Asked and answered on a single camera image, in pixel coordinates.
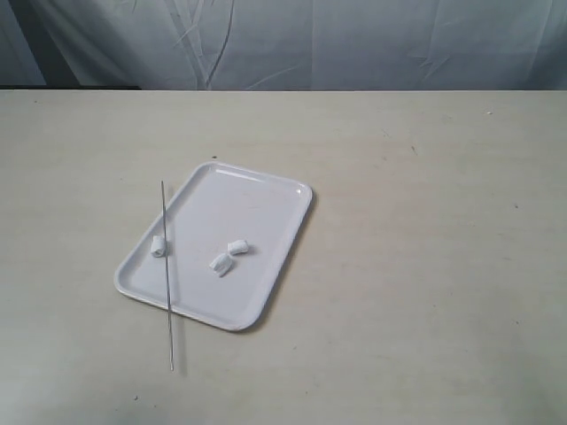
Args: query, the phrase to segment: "white tray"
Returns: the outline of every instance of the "white tray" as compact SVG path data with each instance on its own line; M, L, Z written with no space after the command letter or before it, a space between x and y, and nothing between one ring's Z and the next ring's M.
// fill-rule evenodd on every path
M312 196L306 184L282 177L217 162L199 166L167 206L173 312L226 330L251 326ZM159 215L116 270L114 284L128 297L167 309L165 259L150 254L162 226ZM218 277L209 263L237 239L248 241L251 251L236 256L233 268Z

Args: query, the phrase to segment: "table surface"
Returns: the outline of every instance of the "table surface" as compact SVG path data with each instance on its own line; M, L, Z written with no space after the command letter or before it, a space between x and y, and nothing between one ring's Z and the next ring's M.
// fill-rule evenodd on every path
M10 424L567 422L567 93L0 92ZM223 162L312 185L249 332L113 273Z

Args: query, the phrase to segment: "table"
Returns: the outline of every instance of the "table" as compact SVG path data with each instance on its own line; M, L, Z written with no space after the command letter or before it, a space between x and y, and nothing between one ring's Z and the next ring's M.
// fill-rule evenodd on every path
M567 422L567 93L0 92L10 424ZM177 189L223 162L316 200L231 334L119 294Z

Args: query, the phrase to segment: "mini marshmallow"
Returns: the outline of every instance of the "mini marshmallow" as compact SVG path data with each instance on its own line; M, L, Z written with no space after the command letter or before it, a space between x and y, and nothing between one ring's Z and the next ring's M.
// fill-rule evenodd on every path
M219 277L223 277L232 267L232 258L229 254L221 254L209 264Z
M227 251L230 255L244 254L248 252L248 242L244 239L231 242L228 244Z
M151 240L151 255L163 257L166 253L166 239L163 236L154 236Z

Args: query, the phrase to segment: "metal skewer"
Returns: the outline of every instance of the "metal skewer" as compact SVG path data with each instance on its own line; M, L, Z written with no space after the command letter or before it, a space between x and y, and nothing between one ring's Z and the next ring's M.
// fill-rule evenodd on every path
M166 286L167 286L167 325L169 326L169 365L174 370L174 334L171 330L171 293L169 291L169 262L167 261L167 230L166 230L166 192L161 181L161 204L163 209L163 238L166 240Z

